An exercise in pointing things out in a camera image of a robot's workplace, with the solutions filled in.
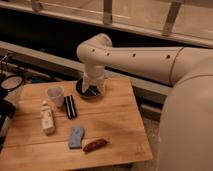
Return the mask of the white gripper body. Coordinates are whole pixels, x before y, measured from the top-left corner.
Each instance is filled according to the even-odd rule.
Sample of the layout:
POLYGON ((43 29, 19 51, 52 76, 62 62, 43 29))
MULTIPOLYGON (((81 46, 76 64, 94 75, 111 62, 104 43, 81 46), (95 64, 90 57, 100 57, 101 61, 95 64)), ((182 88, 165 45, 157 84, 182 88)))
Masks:
POLYGON ((105 67, 104 66, 95 66, 95 65, 86 65, 83 73, 83 84, 104 86, 105 81, 105 67))

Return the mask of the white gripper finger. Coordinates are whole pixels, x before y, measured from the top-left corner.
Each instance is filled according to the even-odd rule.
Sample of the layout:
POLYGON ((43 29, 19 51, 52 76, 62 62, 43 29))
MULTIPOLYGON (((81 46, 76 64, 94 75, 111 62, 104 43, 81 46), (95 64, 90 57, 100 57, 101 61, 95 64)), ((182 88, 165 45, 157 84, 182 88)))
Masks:
POLYGON ((104 86, 103 86, 103 85, 99 85, 99 86, 97 86, 97 87, 98 87, 99 92, 100 92, 101 94, 104 94, 104 91, 105 91, 104 86))
POLYGON ((83 93, 85 93, 88 90, 88 88, 89 88, 89 85, 82 84, 82 91, 83 91, 83 93))

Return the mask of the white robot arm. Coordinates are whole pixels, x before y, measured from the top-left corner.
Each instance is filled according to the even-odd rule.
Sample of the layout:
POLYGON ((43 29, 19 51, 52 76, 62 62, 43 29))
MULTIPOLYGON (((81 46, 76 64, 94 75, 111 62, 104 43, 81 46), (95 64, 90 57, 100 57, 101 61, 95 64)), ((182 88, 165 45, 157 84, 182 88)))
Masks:
POLYGON ((213 48, 115 47, 106 34, 78 45, 83 86, 103 88, 104 68, 127 71, 164 97, 156 171, 213 171, 213 48))

